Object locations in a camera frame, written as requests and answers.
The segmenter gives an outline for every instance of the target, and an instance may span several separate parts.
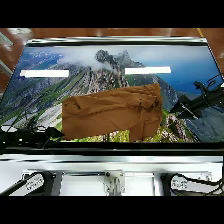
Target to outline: wooden floor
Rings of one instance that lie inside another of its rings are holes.
[[[30,38],[81,37],[81,36],[191,36],[206,37],[216,57],[218,65],[224,71],[224,28],[31,28],[29,35],[12,35],[0,28],[14,44],[12,47],[0,45],[0,60],[11,70],[14,69],[24,43]],[[9,78],[0,72],[0,93],[4,92]]]

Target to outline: garment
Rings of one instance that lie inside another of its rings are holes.
[[[162,121],[159,84],[72,96],[62,103],[65,140],[130,130],[129,141],[152,137]]]

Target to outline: landscape print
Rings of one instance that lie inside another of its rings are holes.
[[[125,75],[125,68],[170,66],[170,74]],[[21,70],[69,70],[68,78],[26,78]],[[26,47],[0,103],[0,125],[55,127],[62,130],[62,101],[115,88],[159,83],[163,119],[145,142],[220,142],[224,140],[224,111],[210,107],[202,118],[178,119],[170,110],[180,96],[194,99],[219,71],[206,46],[69,46]],[[222,83],[216,77],[215,88]],[[74,139],[74,142],[128,142],[129,131]]]

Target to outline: metal bracket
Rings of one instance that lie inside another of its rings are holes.
[[[122,196],[125,193],[125,173],[123,170],[105,171],[105,185],[109,186],[109,196]]]

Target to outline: brown cloth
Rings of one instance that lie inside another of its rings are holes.
[[[152,137],[162,121],[159,84],[119,88],[62,103],[65,140],[130,130],[129,141]]]

